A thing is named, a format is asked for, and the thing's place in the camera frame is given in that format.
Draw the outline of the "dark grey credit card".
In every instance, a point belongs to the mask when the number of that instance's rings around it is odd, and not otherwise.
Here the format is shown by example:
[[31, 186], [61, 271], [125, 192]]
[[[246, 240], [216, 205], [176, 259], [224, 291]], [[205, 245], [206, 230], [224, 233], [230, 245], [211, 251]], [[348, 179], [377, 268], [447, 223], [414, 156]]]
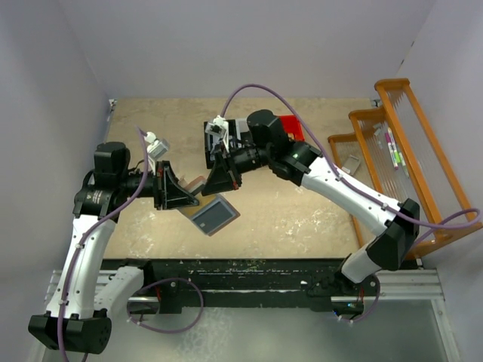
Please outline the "dark grey credit card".
[[227, 224], [235, 216], [235, 211], [231, 207], [223, 201], [216, 200], [194, 215], [192, 221], [206, 235], [209, 235]]

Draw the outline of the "pink leather card holder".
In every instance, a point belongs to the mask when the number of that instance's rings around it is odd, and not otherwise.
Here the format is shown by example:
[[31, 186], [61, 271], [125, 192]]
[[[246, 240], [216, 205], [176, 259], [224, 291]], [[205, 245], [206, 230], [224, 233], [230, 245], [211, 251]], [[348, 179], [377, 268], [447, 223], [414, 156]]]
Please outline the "pink leather card holder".
[[[213, 203], [216, 200], [220, 200], [220, 201], [225, 202], [229, 207], [231, 207], [235, 211], [236, 216], [232, 220], [230, 220], [227, 224], [225, 224], [224, 226], [222, 226], [221, 228], [219, 228], [218, 230], [216, 230], [214, 233], [207, 235], [207, 236], [213, 236], [214, 234], [216, 234], [217, 232], [219, 232], [221, 229], [227, 227], [228, 224], [230, 224], [231, 222], [233, 222], [234, 220], [236, 220], [237, 218], [239, 218], [240, 217], [240, 213], [235, 209], [235, 207], [232, 204], [230, 204], [227, 201], [227, 199], [222, 194], [214, 194], [214, 195], [209, 195], [209, 196], [202, 196], [201, 191], [204, 188], [205, 183], [206, 183], [206, 179], [203, 176], [198, 176], [198, 177], [196, 177], [195, 179], [193, 179], [189, 183], [184, 178], [182, 178], [179, 181], [179, 185], [180, 186], [182, 186], [185, 190], [187, 190], [188, 192], [190, 192], [191, 194], [193, 194], [199, 200], [199, 205], [198, 206], [195, 206], [195, 207], [184, 207], [184, 208], [180, 208], [178, 211], [182, 215], [184, 215], [193, 225], [195, 225], [194, 222], [192, 221], [192, 218], [200, 210], [204, 209], [210, 203]], [[196, 228], [199, 231], [201, 231], [204, 235], [206, 235], [197, 226], [196, 226]]]

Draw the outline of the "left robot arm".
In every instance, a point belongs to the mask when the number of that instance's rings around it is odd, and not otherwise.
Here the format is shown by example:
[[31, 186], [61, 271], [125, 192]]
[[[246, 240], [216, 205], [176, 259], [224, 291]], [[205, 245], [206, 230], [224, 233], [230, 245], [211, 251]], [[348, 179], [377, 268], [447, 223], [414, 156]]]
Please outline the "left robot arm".
[[146, 296], [159, 286], [150, 261], [130, 261], [97, 289], [103, 254], [120, 213], [137, 198], [151, 198], [156, 210], [197, 206], [183, 189], [171, 165], [161, 156], [165, 140], [146, 137], [143, 170], [129, 167], [131, 153], [121, 142], [101, 143], [94, 167], [74, 197], [72, 238], [57, 287], [43, 314], [30, 318], [28, 331], [46, 348], [84, 356], [104, 351], [112, 318], [128, 305], [131, 295]]

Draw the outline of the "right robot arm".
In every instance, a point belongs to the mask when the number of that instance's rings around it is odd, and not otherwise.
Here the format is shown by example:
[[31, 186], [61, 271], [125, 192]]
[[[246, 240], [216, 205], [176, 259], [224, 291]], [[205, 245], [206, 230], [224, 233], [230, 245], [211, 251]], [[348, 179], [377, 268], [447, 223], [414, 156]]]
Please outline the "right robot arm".
[[203, 195], [234, 191], [242, 185], [243, 173], [268, 167], [277, 177], [342, 207], [374, 235], [371, 243], [341, 265], [335, 284], [342, 294], [354, 294], [366, 277], [380, 270], [399, 269], [419, 235], [420, 206], [416, 201], [390, 198], [344, 173], [319, 149], [291, 139], [281, 119], [269, 110], [250, 114], [247, 126], [249, 140], [233, 149], [230, 143], [235, 137], [225, 118], [217, 116], [206, 124], [205, 133], [217, 144]]

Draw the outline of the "black plastic bin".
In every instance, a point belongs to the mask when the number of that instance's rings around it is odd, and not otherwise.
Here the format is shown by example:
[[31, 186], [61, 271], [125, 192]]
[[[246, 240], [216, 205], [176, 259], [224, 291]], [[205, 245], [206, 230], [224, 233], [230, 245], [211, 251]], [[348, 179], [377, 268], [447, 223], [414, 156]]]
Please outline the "black plastic bin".
[[[239, 138], [240, 133], [238, 132], [237, 121], [235, 119], [229, 119], [228, 124], [229, 149], [238, 149], [242, 146], [242, 144], [241, 139]], [[220, 143], [220, 139], [218, 137], [205, 133], [205, 164], [206, 168], [209, 170], [214, 165], [214, 148], [218, 143]]]

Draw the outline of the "white plastic bin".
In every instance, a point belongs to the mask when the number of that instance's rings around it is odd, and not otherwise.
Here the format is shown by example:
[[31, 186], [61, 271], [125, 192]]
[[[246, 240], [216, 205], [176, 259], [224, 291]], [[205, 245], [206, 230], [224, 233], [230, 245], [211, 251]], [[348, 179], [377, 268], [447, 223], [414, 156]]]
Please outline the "white plastic bin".
[[235, 120], [235, 133], [238, 140], [245, 141], [250, 139], [251, 134], [245, 118], [237, 118]]

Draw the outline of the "red plastic bin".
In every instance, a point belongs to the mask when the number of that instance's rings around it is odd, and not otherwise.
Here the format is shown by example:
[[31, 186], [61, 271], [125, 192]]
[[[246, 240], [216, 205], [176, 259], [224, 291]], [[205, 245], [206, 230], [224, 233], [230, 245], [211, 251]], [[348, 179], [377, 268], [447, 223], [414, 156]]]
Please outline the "red plastic bin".
[[295, 115], [280, 115], [279, 116], [285, 133], [291, 140], [304, 141], [304, 133], [300, 121]]

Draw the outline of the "small grey red box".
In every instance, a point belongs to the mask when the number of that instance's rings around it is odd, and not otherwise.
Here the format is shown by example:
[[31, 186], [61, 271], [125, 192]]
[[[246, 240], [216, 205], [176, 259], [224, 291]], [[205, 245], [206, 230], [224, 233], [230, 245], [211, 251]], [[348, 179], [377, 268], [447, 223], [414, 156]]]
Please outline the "small grey red box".
[[354, 155], [349, 155], [346, 160], [343, 162], [343, 165], [341, 169], [349, 174], [350, 176], [354, 176], [357, 170], [359, 169], [361, 164], [360, 158], [354, 156]]

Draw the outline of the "orange wooden tiered rack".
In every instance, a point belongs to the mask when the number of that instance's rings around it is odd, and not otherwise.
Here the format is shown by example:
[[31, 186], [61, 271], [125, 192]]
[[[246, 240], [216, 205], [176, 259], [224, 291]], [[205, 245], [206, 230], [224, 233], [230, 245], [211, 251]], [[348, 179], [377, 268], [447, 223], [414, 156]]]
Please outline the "orange wooden tiered rack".
[[[409, 253], [420, 258], [482, 228], [472, 205], [438, 141], [411, 83], [406, 78], [383, 79], [374, 88], [380, 104], [372, 109], [349, 113], [352, 132], [328, 137], [337, 166], [349, 155], [361, 160], [355, 178], [383, 194], [403, 201], [411, 198], [420, 204], [424, 222], [439, 223], [461, 210], [466, 215], [451, 220], [462, 223], [461, 229], [439, 229], [426, 236]], [[401, 165], [392, 166], [385, 132], [393, 147], [404, 156], [410, 178]]]

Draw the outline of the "purple marker pen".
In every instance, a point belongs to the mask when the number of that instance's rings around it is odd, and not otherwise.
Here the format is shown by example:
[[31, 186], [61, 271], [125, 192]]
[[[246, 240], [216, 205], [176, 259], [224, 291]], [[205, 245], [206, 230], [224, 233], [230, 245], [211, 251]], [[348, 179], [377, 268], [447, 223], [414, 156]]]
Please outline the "purple marker pen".
[[393, 142], [392, 142], [392, 139], [391, 139], [388, 131], [385, 132], [385, 138], [386, 138], [386, 141], [387, 141], [390, 157], [391, 157], [391, 160], [392, 160], [392, 166], [394, 167], [395, 170], [397, 170], [398, 169], [398, 161], [397, 161], [397, 158], [396, 158], [396, 151], [393, 147]]

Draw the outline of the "green marker pen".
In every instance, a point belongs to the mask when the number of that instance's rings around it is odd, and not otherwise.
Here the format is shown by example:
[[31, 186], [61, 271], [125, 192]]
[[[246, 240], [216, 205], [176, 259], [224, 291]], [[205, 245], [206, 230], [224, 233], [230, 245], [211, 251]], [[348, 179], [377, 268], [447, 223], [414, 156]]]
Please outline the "green marker pen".
[[398, 159], [398, 163], [401, 165], [401, 168], [402, 168], [405, 176], [409, 179], [410, 175], [408, 173], [408, 167], [405, 163], [405, 159], [404, 159], [403, 154], [401, 153], [401, 151], [399, 149], [396, 149], [395, 153], [396, 153], [396, 156], [397, 156], [397, 159]]

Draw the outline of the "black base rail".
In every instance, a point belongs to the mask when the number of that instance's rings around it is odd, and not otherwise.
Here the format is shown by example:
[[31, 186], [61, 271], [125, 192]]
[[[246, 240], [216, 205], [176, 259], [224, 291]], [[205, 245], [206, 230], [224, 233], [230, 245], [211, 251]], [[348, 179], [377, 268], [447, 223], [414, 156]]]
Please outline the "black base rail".
[[[163, 314], [184, 307], [308, 308], [316, 312], [359, 315], [364, 287], [375, 296], [375, 278], [358, 285], [343, 281], [341, 259], [105, 259], [102, 270], [135, 267], [141, 271], [141, 296], [152, 298]], [[301, 292], [217, 294], [203, 290], [281, 290]], [[332, 302], [332, 296], [356, 296], [355, 302]]]

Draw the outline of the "aluminium frame rail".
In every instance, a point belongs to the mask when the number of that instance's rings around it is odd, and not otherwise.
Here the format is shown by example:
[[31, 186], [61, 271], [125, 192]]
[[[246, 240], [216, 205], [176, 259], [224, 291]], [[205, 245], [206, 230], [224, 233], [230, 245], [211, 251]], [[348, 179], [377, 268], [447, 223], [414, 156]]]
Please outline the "aluminium frame rail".
[[[60, 281], [60, 270], [54, 270], [49, 281], [49, 285], [45, 294], [45, 304], [48, 304], [55, 293], [55, 289]], [[97, 284], [94, 295], [100, 293], [110, 282], [110, 279], [116, 276], [114, 270], [101, 270], [97, 277]], [[379, 301], [383, 300], [445, 300], [438, 272], [436, 270], [413, 270], [413, 271], [380, 271], [377, 273], [380, 281]], [[365, 302], [373, 301], [375, 296], [369, 295], [369, 287], [364, 287]], [[261, 293], [281, 293], [283, 296], [289, 293], [301, 292], [302, 290], [203, 290], [203, 293], [217, 294], [261, 294]], [[355, 302], [356, 296], [332, 296], [332, 302]]]

